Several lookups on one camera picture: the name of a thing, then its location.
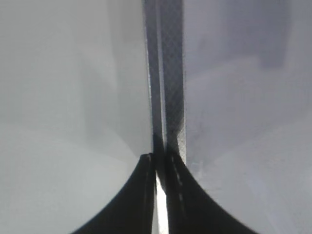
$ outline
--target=black curved object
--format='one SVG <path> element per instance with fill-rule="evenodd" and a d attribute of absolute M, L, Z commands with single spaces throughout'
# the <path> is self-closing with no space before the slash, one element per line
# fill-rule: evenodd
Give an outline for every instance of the black curved object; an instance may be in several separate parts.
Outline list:
<path fill-rule="evenodd" d="M 205 193 L 177 153 L 169 150 L 164 163 L 170 234 L 256 234 Z"/>
<path fill-rule="evenodd" d="M 72 234 L 150 234 L 154 211 L 155 159 L 142 155 L 126 184 L 94 218 Z"/>

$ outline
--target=white surface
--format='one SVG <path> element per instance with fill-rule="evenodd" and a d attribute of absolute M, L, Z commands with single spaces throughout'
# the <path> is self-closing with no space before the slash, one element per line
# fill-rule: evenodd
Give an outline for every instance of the white surface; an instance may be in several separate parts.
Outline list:
<path fill-rule="evenodd" d="M 261 234 L 312 233 L 312 2 L 186 0 L 187 164 Z"/>
<path fill-rule="evenodd" d="M 69 233 L 151 150 L 141 1 L 0 0 L 0 233 Z"/>

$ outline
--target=black rubber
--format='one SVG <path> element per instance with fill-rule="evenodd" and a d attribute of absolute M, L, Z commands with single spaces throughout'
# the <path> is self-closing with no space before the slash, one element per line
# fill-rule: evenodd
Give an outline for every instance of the black rubber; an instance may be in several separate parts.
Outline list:
<path fill-rule="evenodd" d="M 178 154 L 169 150 L 164 163 L 170 234 L 256 234 L 206 194 Z"/>
<path fill-rule="evenodd" d="M 155 188 L 155 160 L 142 155 L 113 200 L 73 234 L 150 234 Z"/>

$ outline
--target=gray surface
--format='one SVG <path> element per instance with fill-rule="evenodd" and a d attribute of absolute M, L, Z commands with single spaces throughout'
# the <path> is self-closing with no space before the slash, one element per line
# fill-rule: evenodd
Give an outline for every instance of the gray surface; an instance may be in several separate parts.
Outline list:
<path fill-rule="evenodd" d="M 141 0 L 0 0 L 0 233 L 66 234 L 151 149 Z"/>
<path fill-rule="evenodd" d="M 260 233 L 312 232 L 311 12 L 185 0 L 187 165 Z"/>

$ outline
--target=white wall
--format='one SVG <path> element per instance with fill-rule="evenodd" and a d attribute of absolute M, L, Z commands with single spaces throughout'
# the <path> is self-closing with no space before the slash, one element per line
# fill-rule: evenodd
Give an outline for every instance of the white wall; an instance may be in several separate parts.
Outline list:
<path fill-rule="evenodd" d="M 259 233 L 312 232 L 311 12 L 185 0 L 187 164 Z"/>
<path fill-rule="evenodd" d="M 141 1 L 0 0 L 0 233 L 69 233 L 151 151 Z"/>

